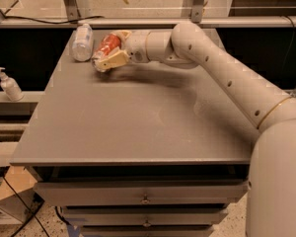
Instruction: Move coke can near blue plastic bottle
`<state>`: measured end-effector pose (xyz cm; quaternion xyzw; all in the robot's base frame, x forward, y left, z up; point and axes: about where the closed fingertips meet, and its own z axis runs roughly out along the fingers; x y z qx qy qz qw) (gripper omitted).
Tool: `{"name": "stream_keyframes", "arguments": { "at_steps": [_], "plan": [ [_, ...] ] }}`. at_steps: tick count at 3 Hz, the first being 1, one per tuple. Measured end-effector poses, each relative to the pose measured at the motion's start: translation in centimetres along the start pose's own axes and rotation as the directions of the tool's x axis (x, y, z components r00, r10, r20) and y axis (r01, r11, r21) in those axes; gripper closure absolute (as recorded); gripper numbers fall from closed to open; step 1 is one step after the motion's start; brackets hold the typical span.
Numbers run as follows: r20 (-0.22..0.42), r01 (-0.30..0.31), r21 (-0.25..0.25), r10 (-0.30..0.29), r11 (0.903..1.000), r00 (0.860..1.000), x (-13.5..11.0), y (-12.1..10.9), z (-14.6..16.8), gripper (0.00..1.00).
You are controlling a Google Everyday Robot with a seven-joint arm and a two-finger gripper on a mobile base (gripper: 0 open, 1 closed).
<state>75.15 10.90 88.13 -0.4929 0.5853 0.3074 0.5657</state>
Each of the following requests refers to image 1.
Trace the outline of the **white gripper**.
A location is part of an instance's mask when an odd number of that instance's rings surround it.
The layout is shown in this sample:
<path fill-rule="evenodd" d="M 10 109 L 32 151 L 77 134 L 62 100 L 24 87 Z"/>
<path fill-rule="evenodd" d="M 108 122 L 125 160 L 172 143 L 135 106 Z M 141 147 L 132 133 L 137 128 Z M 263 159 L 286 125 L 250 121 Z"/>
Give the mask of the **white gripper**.
<path fill-rule="evenodd" d="M 121 41 L 125 41 L 125 50 L 118 50 L 96 61 L 96 69 L 107 72 L 112 68 L 123 66 L 129 62 L 148 63 L 146 42 L 150 34 L 148 30 L 128 31 L 117 30 L 112 32 Z"/>

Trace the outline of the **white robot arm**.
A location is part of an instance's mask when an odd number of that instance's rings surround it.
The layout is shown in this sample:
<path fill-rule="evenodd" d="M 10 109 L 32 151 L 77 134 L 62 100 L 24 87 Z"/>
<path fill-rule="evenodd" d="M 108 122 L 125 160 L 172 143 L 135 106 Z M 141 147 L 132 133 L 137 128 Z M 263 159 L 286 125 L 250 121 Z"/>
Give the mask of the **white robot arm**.
<path fill-rule="evenodd" d="M 203 67 L 259 130 L 249 172 L 246 237 L 296 237 L 296 98 L 221 49 L 192 22 L 168 32 L 114 31 L 92 57 L 101 72 L 150 61 Z"/>

